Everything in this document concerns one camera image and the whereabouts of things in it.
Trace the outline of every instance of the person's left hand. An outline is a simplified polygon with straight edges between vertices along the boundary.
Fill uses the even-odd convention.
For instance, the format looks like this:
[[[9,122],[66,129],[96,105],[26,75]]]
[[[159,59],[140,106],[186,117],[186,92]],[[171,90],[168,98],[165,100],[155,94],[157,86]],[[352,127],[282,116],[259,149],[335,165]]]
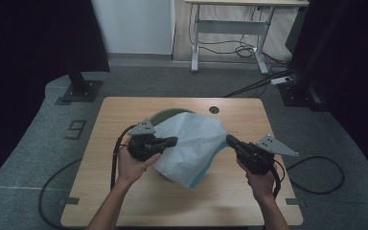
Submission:
[[[156,153],[147,161],[142,162],[131,157],[126,146],[120,147],[118,152],[118,180],[133,184],[142,176],[148,166],[154,164],[160,156],[160,153]]]

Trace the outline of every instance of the desk leg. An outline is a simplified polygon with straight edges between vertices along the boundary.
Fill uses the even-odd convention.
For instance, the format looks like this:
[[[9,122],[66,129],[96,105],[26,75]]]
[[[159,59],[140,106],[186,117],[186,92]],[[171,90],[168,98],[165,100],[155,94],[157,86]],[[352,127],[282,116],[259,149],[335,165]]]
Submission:
[[[254,48],[256,60],[258,61],[259,67],[263,75],[268,74],[267,67],[265,66],[265,60],[262,55],[263,46],[265,45],[265,39],[267,38],[268,29],[270,29],[271,19],[273,18],[274,7],[270,7],[270,12],[268,14],[268,18],[265,21],[264,32],[262,34],[262,38],[259,40],[259,44],[257,48]]]
[[[193,72],[198,71],[198,22],[199,22],[199,7],[196,5],[195,23],[194,23],[194,45],[193,45],[193,58],[191,60],[191,70]]]

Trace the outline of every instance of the cable on floor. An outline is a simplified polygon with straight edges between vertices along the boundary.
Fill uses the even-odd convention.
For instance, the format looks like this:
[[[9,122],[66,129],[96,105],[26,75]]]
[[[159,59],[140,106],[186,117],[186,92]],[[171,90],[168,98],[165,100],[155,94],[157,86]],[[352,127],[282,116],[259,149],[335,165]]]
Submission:
[[[68,165],[64,166],[63,168],[61,168],[60,170],[58,170],[56,173],[54,173],[47,181],[46,183],[44,183],[43,187],[41,188],[41,192],[40,192],[40,196],[38,198],[38,213],[40,214],[40,216],[43,218],[44,222],[46,222],[47,224],[49,224],[52,227],[55,227],[56,229],[84,229],[84,228],[77,228],[77,227],[64,227],[64,226],[58,226],[55,223],[52,223],[51,221],[49,221],[46,216],[44,216],[44,212],[43,212],[43,197],[44,197],[44,193],[46,192],[47,186],[50,184],[50,182],[61,172],[63,172],[64,170],[66,170],[68,167],[80,162],[82,160],[82,158],[77,159],[71,163],[69,163]]]
[[[190,16],[189,16],[188,35],[189,35],[190,42],[194,45],[193,39],[191,37],[191,25],[192,25],[192,17],[193,17],[193,8],[194,8],[194,5],[191,5]],[[256,12],[256,9],[257,9],[256,7],[254,7],[253,10],[252,10],[251,7],[246,7],[245,12],[241,16],[241,19],[245,20],[246,17],[248,17],[248,20],[252,21],[253,17],[254,17],[254,14]],[[263,8],[258,9],[258,11],[260,11],[259,20],[262,20],[263,10],[264,10]],[[216,7],[215,7],[215,14],[216,14],[216,17],[219,18],[218,14],[217,14],[217,8]],[[235,49],[235,51],[232,51],[232,52],[217,52],[217,51],[211,50],[211,49],[203,47],[203,46],[198,46],[198,48],[199,49],[204,49],[206,51],[209,51],[211,53],[218,54],[218,55],[237,54],[241,58],[251,58],[255,55],[255,52],[254,52],[255,46],[253,46],[251,44],[248,44],[247,42],[243,42],[244,37],[245,37],[245,35],[243,34],[241,36],[240,40],[226,40],[226,41],[218,41],[218,42],[198,41],[198,43],[205,44],[205,45],[216,45],[216,44],[223,44],[223,43],[238,42],[240,45]],[[276,64],[276,65],[270,66],[270,71],[273,74],[270,75],[269,77],[263,79],[263,80],[259,80],[258,82],[255,82],[251,85],[248,85],[245,88],[242,88],[240,90],[237,90],[235,92],[227,94],[227,95],[224,96],[224,98],[232,97],[232,96],[235,96],[235,95],[238,95],[240,93],[244,93],[244,92],[250,91],[250,90],[254,90],[255,92],[252,95],[248,96],[248,97],[249,98],[258,98],[258,97],[263,95],[263,93],[265,92],[265,90],[267,88],[267,85],[270,83],[271,80],[276,79],[276,78],[280,78],[284,75],[289,75],[289,74],[292,74],[292,73],[296,72],[295,69],[292,67],[292,66],[294,66],[294,64],[291,61],[289,61],[289,60],[280,60],[280,59],[272,57],[269,54],[264,53],[264,52],[262,52],[262,54],[271,63]],[[276,71],[274,71],[274,68],[283,68],[285,70],[276,72]]]
[[[330,193],[333,193],[335,192],[336,190],[338,190],[342,185],[343,183],[345,182],[345,172],[342,170],[342,168],[335,162],[333,161],[331,158],[328,158],[326,156],[312,156],[312,157],[308,157],[306,159],[303,159],[301,161],[298,161],[297,163],[287,167],[287,171],[290,171],[291,169],[293,169],[294,167],[304,163],[304,162],[307,162],[307,161],[310,161],[310,160],[313,160],[313,159],[324,159],[324,160],[327,160],[329,162],[331,162],[333,165],[335,165],[339,172],[340,172],[340,175],[341,175],[341,179],[339,180],[338,184],[336,186],[334,186],[333,188],[329,189],[329,190],[326,190],[326,191],[313,191],[313,190],[309,190],[305,187],[303,187],[302,185],[296,183],[294,180],[289,180],[291,182],[291,184],[293,184],[295,187],[307,192],[307,193],[310,193],[310,194],[316,194],[316,195],[327,195],[327,194],[330,194]]]

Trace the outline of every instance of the black curtain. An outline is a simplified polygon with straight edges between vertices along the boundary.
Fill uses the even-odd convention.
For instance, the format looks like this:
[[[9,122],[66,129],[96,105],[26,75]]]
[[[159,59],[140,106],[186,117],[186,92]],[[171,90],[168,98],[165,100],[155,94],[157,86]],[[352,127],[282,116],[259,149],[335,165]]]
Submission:
[[[293,59],[368,159],[368,2],[310,1]]]
[[[109,72],[91,1],[0,0],[0,167],[70,66]]]

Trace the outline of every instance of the light blue fabric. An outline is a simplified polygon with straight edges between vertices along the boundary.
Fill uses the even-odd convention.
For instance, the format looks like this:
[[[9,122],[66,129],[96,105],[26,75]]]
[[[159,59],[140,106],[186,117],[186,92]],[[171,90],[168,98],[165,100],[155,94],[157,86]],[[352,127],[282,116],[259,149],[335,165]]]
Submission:
[[[154,168],[168,179],[194,188],[206,174],[216,154],[226,147],[228,132],[219,119],[196,113],[180,113],[155,128],[156,137],[178,137]]]

